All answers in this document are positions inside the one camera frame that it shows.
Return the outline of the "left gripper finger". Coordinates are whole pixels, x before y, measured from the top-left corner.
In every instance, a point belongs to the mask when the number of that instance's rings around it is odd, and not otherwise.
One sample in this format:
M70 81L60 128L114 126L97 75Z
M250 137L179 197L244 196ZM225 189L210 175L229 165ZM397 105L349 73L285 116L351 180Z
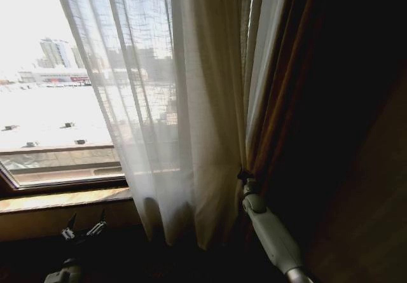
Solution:
M100 235L104 228L106 227L107 223L106 223L106 212L105 209L102 210L101 214L100 214L100 218L99 221L94 224L86 233L87 237L95 237L97 235Z
M73 240L75 238L74 234L74 224L76 222L76 216L77 213L74 213L74 215L71 217L70 220L67 222L67 226L62 229L61 235L65 240Z

